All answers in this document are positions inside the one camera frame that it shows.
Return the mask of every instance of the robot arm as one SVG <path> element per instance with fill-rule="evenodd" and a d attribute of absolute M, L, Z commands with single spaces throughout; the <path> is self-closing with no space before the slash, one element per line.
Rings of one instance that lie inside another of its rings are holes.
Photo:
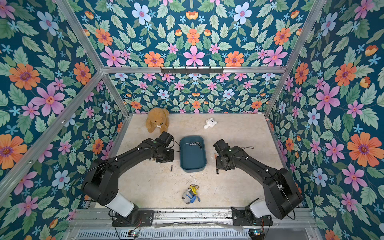
<path fill-rule="evenodd" d="M 303 197 L 286 169 L 268 167 L 250 157 L 242 148 L 229 147 L 223 139 L 217 141 L 214 148 L 219 154 L 216 158 L 218 169 L 240 168 L 263 186 L 265 201 L 261 199 L 250 206 L 255 216 L 268 215 L 265 209 L 267 207 L 276 218 L 283 219 L 302 202 Z"/>

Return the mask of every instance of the small white plush bear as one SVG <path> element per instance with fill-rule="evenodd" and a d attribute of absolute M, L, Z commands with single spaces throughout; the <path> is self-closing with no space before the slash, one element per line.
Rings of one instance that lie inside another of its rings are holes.
<path fill-rule="evenodd" d="M 206 125 L 204 125 L 204 129 L 207 129 L 208 127 L 213 127 L 217 124 L 217 122 L 213 118 L 206 120 L 205 123 Z"/>

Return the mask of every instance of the pink flower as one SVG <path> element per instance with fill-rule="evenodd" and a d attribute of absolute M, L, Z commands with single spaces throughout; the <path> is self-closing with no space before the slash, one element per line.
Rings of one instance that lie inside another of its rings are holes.
<path fill-rule="evenodd" d="M 197 53 L 196 46 L 192 46 L 190 50 L 191 50 L 191 53 L 183 53 L 184 57 L 189 58 L 185 64 L 187 66 L 190 66 L 193 64 L 194 67 L 196 67 L 196 64 L 199 66 L 202 66 L 203 61 L 201 61 L 200 58 L 204 57 L 205 53 L 203 52 Z"/>
<path fill-rule="evenodd" d="M 320 142 L 316 142 L 314 139 L 312 140 L 313 144 L 311 143 L 310 146 L 312 148 L 311 152 L 315 152 L 317 155 L 319 151 L 321 150 L 321 147 L 319 147 Z"/>
<path fill-rule="evenodd" d="M 172 76 L 172 73 L 160 73 L 160 76 L 162 76 L 162 78 L 161 78 L 161 80 L 162 81 L 165 81 L 165 80 L 167 80 L 167 82 L 171 82 L 171 79 L 175 79 L 175 77 L 174 76 Z"/>
<path fill-rule="evenodd" d="M 124 49 L 124 51 L 120 51 L 120 57 L 124 57 L 125 60 L 131 59 L 131 53 Z"/>
<path fill-rule="evenodd" d="M 216 79 L 220 79 L 220 82 L 224 82 L 224 80 L 229 80 L 228 76 L 230 75 L 230 73 L 222 73 L 222 74 L 219 74 L 216 76 Z"/>
<path fill-rule="evenodd" d="M 156 76 L 154 73 L 146 73 L 146 74 L 144 74 L 143 78 L 148 79 L 150 82 L 152 82 L 152 80 L 156 79 Z"/>
<path fill-rule="evenodd" d="M 103 156 L 101 156 L 101 160 L 105 160 L 108 158 L 108 154 L 110 150 L 111 150 L 111 145 L 108 144 L 107 147 L 101 151 L 103 153 Z"/>
<path fill-rule="evenodd" d="M 245 73 L 235 73 L 236 76 L 235 76 L 235 79 L 238 79 L 239 81 L 243 80 L 243 78 L 247 78 L 247 76 L 245 75 Z"/>
<path fill-rule="evenodd" d="M 178 83 L 175 83 L 175 89 L 177 90 L 181 90 L 181 89 L 184 89 L 184 84 L 182 84 L 180 81 L 178 81 Z"/>
<path fill-rule="evenodd" d="M 85 115 L 87 117 L 91 118 L 91 117 L 95 116 L 95 114 L 93 113 L 95 110 L 92 109 L 91 107 L 86 108 L 85 111 L 86 111 Z"/>
<path fill-rule="evenodd" d="M 316 90 L 323 90 L 325 83 L 324 78 L 317 79 L 317 83 L 315 84 Z"/>
<path fill-rule="evenodd" d="M 178 51 L 178 49 L 176 48 L 176 44 L 172 45 L 171 43 L 169 44 L 168 50 L 169 50 L 169 53 L 174 53 L 174 54 L 176 54 L 176 52 Z"/>
<path fill-rule="evenodd" d="M 25 203 L 22 202 L 17 205 L 17 207 L 20 208 L 20 212 L 17 215 L 17 217 L 22 216 L 24 213 L 25 213 L 25 216 L 27 217 L 31 215 L 32 209 L 36 209 L 39 206 L 37 203 L 35 203 L 37 202 L 37 200 L 39 200 L 38 197 L 34 197 L 32 199 L 31 196 L 27 196 L 25 199 Z"/>
<path fill-rule="evenodd" d="M 62 79 L 59 80 L 58 78 L 55 78 L 55 81 L 52 82 L 52 84 L 54 86 L 56 86 L 55 87 L 56 91 L 59 90 L 59 89 L 60 89 L 60 91 L 64 91 L 64 88 L 66 87 L 66 85 L 63 83 L 63 80 Z"/>
<path fill-rule="evenodd" d="M 85 102 L 87 103 L 88 101 L 90 101 L 90 102 L 93 102 L 93 96 L 94 96 L 95 94 L 93 93 L 93 92 L 91 92 L 89 95 L 88 95 L 88 97 L 85 99 Z"/>
<path fill-rule="evenodd" d="M 100 53 L 100 55 L 103 58 L 108 59 L 107 60 L 107 65 L 108 66 L 113 66 L 115 64 L 116 67 L 121 67 L 120 63 L 122 63 L 122 64 L 126 64 L 127 63 L 124 59 L 119 58 L 121 56 L 119 50 L 114 50 L 113 53 L 112 53 L 112 50 L 109 47 L 107 47 L 107 46 L 105 46 L 104 50 L 107 53 Z"/>
<path fill-rule="evenodd" d="M 253 83 L 249 80 L 248 82 L 245 82 L 245 83 L 244 83 L 244 86 L 243 86 L 243 87 L 245 87 L 245 89 L 248 89 L 248 88 L 251 88 L 252 85 L 253 85 Z"/>
<path fill-rule="evenodd" d="M 43 116 L 48 116 L 51 113 L 51 109 L 55 114 L 60 114 L 64 110 L 64 105 L 58 101 L 63 100 L 65 95 L 63 93 L 55 94 L 55 87 L 52 84 L 49 84 L 47 87 L 48 93 L 43 88 L 38 87 L 36 90 L 42 98 L 34 97 L 31 103 L 37 106 L 44 105 L 41 109 Z"/>
<path fill-rule="evenodd" d="M 355 206 L 355 204 L 358 202 L 356 199 L 353 199 L 351 194 L 347 192 L 347 195 L 344 193 L 341 194 L 341 197 L 344 200 L 341 200 L 341 204 L 347 206 L 347 210 L 350 212 L 351 210 L 354 210 L 355 212 L 358 211 L 358 208 Z"/>
<path fill-rule="evenodd" d="M 65 143 L 60 143 L 60 146 L 59 147 L 59 152 L 61 152 L 62 155 L 65 154 L 65 152 L 70 152 L 70 147 L 72 146 L 71 144 L 68 143 L 68 141 L 66 141 Z"/>
<path fill-rule="evenodd" d="M 28 107 L 27 106 L 22 106 L 22 109 L 25 110 L 25 112 L 23 112 L 23 116 L 28 116 L 31 118 L 31 119 L 34 119 L 35 118 L 35 115 L 40 115 L 40 113 L 37 111 L 39 110 L 39 107 L 38 106 L 33 106 L 32 103 L 28 103 Z"/>
<path fill-rule="evenodd" d="M 43 154 L 39 156 L 39 163 L 42 163 L 45 157 L 52 157 L 52 153 L 49 151 L 53 148 L 53 144 L 48 144 L 48 147 L 45 149 Z"/>
<path fill-rule="evenodd" d="M 10 5 L 8 5 L 8 6 L 6 6 L 6 5 L 7 5 L 6 0 L 0 0 L 0 17 L 6 18 L 8 15 L 8 17 L 15 20 L 15 16 L 11 13 L 11 12 L 14 12 L 15 9 Z"/>
<path fill-rule="evenodd" d="M 291 163 L 291 166 L 289 168 L 291 169 L 292 172 L 296 171 L 296 166 L 293 163 Z"/>
<path fill-rule="evenodd" d="M 375 6 L 374 3 L 372 3 L 372 0 L 361 0 L 361 6 L 358 6 L 355 9 L 355 20 L 357 20 L 360 16 L 361 18 L 365 18 L 367 16 L 367 12 L 371 10 Z"/>
<path fill-rule="evenodd" d="M 352 183 L 352 187 L 355 191 L 358 191 L 359 190 L 359 185 L 362 186 L 362 187 L 367 187 L 367 183 L 360 179 L 360 177 L 364 176 L 364 171 L 359 169 L 355 172 L 355 167 L 352 165 L 352 164 L 349 164 L 348 165 L 348 169 L 343 169 L 343 173 L 345 176 L 347 176 L 345 179 L 344 179 L 344 183 L 345 184 L 351 184 Z"/>
<path fill-rule="evenodd" d="M 295 92 L 292 93 L 292 96 L 294 97 L 293 101 L 300 102 L 300 98 L 303 96 L 303 94 L 301 93 L 301 87 L 295 87 Z"/>
<path fill-rule="evenodd" d="M 268 66 L 270 67 L 274 66 L 275 63 L 277 66 L 281 66 L 281 64 L 283 64 L 283 61 L 281 60 L 281 58 L 284 58 L 286 55 L 288 55 L 287 52 L 282 52 L 282 51 L 283 51 L 282 45 L 276 49 L 276 52 L 273 50 L 268 50 L 268 56 L 270 58 L 265 58 L 263 60 L 263 63 L 269 63 Z"/>
<path fill-rule="evenodd" d="M 96 86 L 96 91 L 97 92 L 100 92 L 100 90 L 104 90 L 103 84 L 104 84 L 103 81 L 100 81 L 100 82 L 97 83 L 97 86 Z"/>
<path fill-rule="evenodd" d="M 29 180 L 29 179 L 32 179 L 34 177 L 36 177 L 37 175 L 37 172 L 30 172 L 28 173 L 27 175 L 25 175 L 22 180 L 19 182 L 19 184 L 16 186 L 15 190 L 14 190 L 14 193 L 16 195 L 19 195 L 22 190 L 23 190 L 23 185 L 26 187 L 26 188 L 31 188 L 33 187 L 33 181 Z"/>
<path fill-rule="evenodd" d="M 288 150 L 285 149 L 282 144 L 280 144 L 279 147 L 280 147 L 280 152 L 281 152 L 281 155 L 283 156 L 284 162 L 288 162 L 288 159 L 287 159 L 287 156 L 286 156 L 287 153 L 288 153 Z"/>
<path fill-rule="evenodd" d="M 297 108 L 297 107 L 295 106 L 294 109 L 292 109 L 292 116 L 294 116 L 295 118 L 297 118 L 298 115 L 299 115 L 299 108 Z"/>
<path fill-rule="evenodd" d="M 211 3 L 214 2 L 216 4 L 216 6 L 218 6 L 220 4 L 220 0 L 210 0 L 209 2 L 211 2 Z"/>
<path fill-rule="evenodd" d="M 211 44 L 211 48 L 209 50 L 212 52 L 212 54 L 218 53 L 218 51 L 220 50 L 220 47 L 217 46 L 217 43 L 215 43 L 215 45 Z"/>
<path fill-rule="evenodd" d="M 257 55 L 259 55 L 257 58 L 261 58 L 262 60 L 264 59 L 264 57 L 266 57 L 268 54 L 268 51 L 264 51 L 264 49 L 261 50 L 261 52 L 257 53 Z"/>
<path fill-rule="evenodd" d="M 209 84 L 207 84 L 208 89 L 212 90 L 212 91 L 217 88 L 216 85 L 217 85 L 217 83 L 213 83 L 212 81 Z"/>
<path fill-rule="evenodd" d="M 288 79 L 285 81 L 285 90 L 288 90 L 288 92 L 293 88 L 293 77 L 288 77 Z"/>
<path fill-rule="evenodd" d="M 144 90 L 147 89 L 147 87 L 148 87 L 147 83 L 143 83 L 142 81 L 139 82 L 139 86 L 140 86 L 140 88 L 142 88 Z"/>
<path fill-rule="evenodd" d="M 317 106 L 316 109 L 320 110 L 324 107 L 324 112 L 326 115 L 328 115 L 331 112 L 331 106 L 337 107 L 340 105 L 340 101 L 337 98 L 333 98 L 339 93 L 339 86 L 336 86 L 332 88 L 331 91 L 329 91 L 329 84 L 324 85 L 324 93 L 316 93 L 316 98 L 321 100 Z"/>
<path fill-rule="evenodd" d="M 364 104 L 360 103 L 358 105 L 358 101 L 355 100 L 353 102 L 353 105 L 352 104 L 348 104 L 348 108 L 349 110 L 347 111 L 348 114 L 352 114 L 352 117 L 355 118 L 356 117 L 356 113 L 361 115 L 362 114 L 362 111 L 360 109 L 362 109 L 364 106 Z"/>
<path fill-rule="evenodd" d="M 332 139 L 332 145 L 330 143 L 325 143 L 325 146 L 329 149 L 325 155 L 328 157 L 332 156 L 333 162 L 337 162 L 337 157 L 340 159 L 345 159 L 344 154 L 342 154 L 340 151 L 344 149 L 343 144 L 339 144 L 336 146 L 336 139 Z"/>

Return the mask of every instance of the orange flower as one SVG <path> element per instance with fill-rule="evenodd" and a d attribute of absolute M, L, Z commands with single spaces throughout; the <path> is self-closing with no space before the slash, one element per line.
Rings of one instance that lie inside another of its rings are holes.
<path fill-rule="evenodd" d="M 164 67 L 164 59 L 161 58 L 160 54 L 153 51 L 145 54 L 144 62 L 148 64 L 148 67 Z"/>
<path fill-rule="evenodd" d="M 335 77 L 335 81 L 338 83 L 340 87 L 344 84 L 344 86 L 349 85 L 349 81 L 353 81 L 356 77 L 354 74 L 357 72 L 356 67 L 352 67 L 353 63 L 348 63 L 348 65 L 343 64 L 340 69 L 337 70 Z"/>
<path fill-rule="evenodd" d="M 191 20 L 191 19 L 196 20 L 197 17 L 199 16 L 199 13 L 196 12 L 196 11 L 194 11 L 194 12 L 187 11 L 187 12 L 185 13 L 185 15 L 187 16 L 187 19 L 189 19 L 189 20 Z"/>
<path fill-rule="evenodd" d="M 211 31 L 210 30 L 208 30 L 208 29 L 205 29 L 204 30 L 204 35 L 205 36 L 210 36 L 212 33 L 211 33 Z"/>
<path fill-rule="evenodd" d="M 361 79 L 360 86 L 362 86 L 363 88 L 369 88 L 370 85 L 371 85 L 371 80 L 369 77 L 364 77 Z"/>
<path fill-rule="evenodd" d="M 74 65 L 76 68 L 73 69 L 73 73 L 76 76 L 78 82 L 81 82 L 82 85 L 87 84 L 91 79 L 91 73 L 89 72 L 89 68 L 84 63 L 76 63 Z"/>
<path fill-rule="evenodd" d="M 228 53 L 228 57 L 225 59 L 227 67 L 240 67 L 244 63 L 244 55 L 238 51 Z"/>
<path fill-rule="evenodd" d="M 294 146 L 292 139 L 288 138 L 285 141 L 285 146 L 286 146 L 287 150 L 291 152 L 293 150 L 293 146 Z"/>
<path fill-rule="evenodd" d="M 348 150 L 352 152 L 349 156 L 352 160 L 358 160 L 360 166 L 366 167 L 367 162 L 371 167 L 379 165 L 377 158 L 384 158 L 384 150 L 377 148 L 381 146 L 381 142 L 377 137 L 372 139 L 369 133 L 362 132 L 359 135 L 355 134 L 351 137 L 352 142 L 348 142 Z"/>
<path fill-rule="evenodd" d="M 200 34 L 194 28 L 190 29 L 189 33 L 187 33 L 188 42 L 192 45 L 196 45 L 200 41 L 199 37 Z"/>
<path fill-rule="evenodd" d="M 49 224 L 49 228 L 54 228 L 54 227 L 56 227 L 56 225 L 57 225 L 57 219 L 54 219 L 50 224 Z"/>
<path fill-rule="evenodd" d="M 201 103 L 199 101 L 194 101 L 192 103 L 192 107 L 195 108 L 195 109 L 198 109 L 201 107 Z"/>
<path fill-rule="evenodd" d="M 37 77 L 40 74 L 37 70 L 33 70 L 33 67 L 29 64 L 18 63 L 17 68 L 11 68 L 9 72 L 12 74 L 9 75 L 11 81 L 16 82 L 16 87 L 21 89 L 31 90 L 32 87 L 35 88 L 37 83 L 40 82 L 40 78 Z"/>
<path fill-rule="evenodd" d="M 101 153 L 101 150 L 104 147 L 103 141 L 99 138 L 96 139 L 95 143 L 92 145 L 93 149 L 92 152 L 95 153 L 96 155 Z"/>
<path fill-rule="evenodd" d="M 302 63 L 297 67 L 295 73 L 295 82 L 299 85 L 303 84 L 307 80 L 307 74 L 309 73 L 308 64 Z"/>
<path fill-rule="evenodd" d="M 18 162 L 26 152 L 26 144 L 23 139 L 16 136 L 12 139 L 10 134 L 0 135 L 0 164 L 2 169 L 13 167 L 13 162 Z"/>
<path fill-rule="evenodd" d="M 299 11 L 298 11 L 298 10 L 293 11 L 293 12 L 291 13 L 291 18 L 292 18 L 292 19 L 295 19 L 295 18 L 297 17 L 297 15 L 299 15 Z"/>
<path fill-rule="evenodd" d="M 332 230 L 326 230 L 325 231 L 325 239 L 326 240 L 340 240 L 337 235 L 335 235 L 335 232 Z"/>
<path fill-rule="evenodd" d="M 122 127 L 122 122 L 120 122 L 119 125 L 118 125 L 118 132 L 120 132 L 121 127 Z"/>
<path fill-rule="evenodd" d="M 281 31 L 277 31 L 276 37 L 273 38 L 276 45 L 283 45 L 288 41 L 288 38 L 291 36 L 290 29 L 282 28 Z"/>
<path fill-rule="evenodd" d="M 252 108 L 253 109 L 258 109 L 259 107 L 261 107 L 263 105 L 263 103 L 261 101 L 256 101 L 256 102 L 253 102 L 252 103 Z"/>
<path fill-rule="evenodd" d="M 102 44 L 108 46 L 112 45 L 113 39 L 111 37 L 111 34 L 104 29 L 96 29 L 96 37 L 99 39 L 99 42 Z"/>
<path fill-rule="evenodd" d="M 379 48 L 378 48 L 376 45 L 369 45 L 369 46 L 365 49 L 365 55 L 366 55 L 366 56 L 373 55 L 375 52 L 377 52 L 377 50 L 379 50 Z"/>
<path fill-rule="evenodd" d="M 85 15 L 89 18 L 89 19 L 93 19 L 93 13 L 91 13 L 90 11 L 85 11 L 84 12 L 85 13 Z"/>
<path fill-rule="evenodd" d="M 131 102 L 131 106 L 134 108 L 134 109 L 141 109 L 141 104 L 136 102 L 136 101 L 132 101 Z"/>
<path fill-rule="evenodd" d="M 181 36 L 183 33 L 181 32 L 181 30 L 180 29 L 177 29 L 176 31 L 175 31 L 175 35 L 176 36 Z"/>

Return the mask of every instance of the teal bin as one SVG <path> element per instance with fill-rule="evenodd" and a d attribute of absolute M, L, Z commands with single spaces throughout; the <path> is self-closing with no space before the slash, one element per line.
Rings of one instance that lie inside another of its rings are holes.
<path fill-rule="evenodd" d="M 200 136 L 188 136 L 180 140 L 180 167 L 185 172 L 203 171 L 207 164 L 204 140 Z"/>

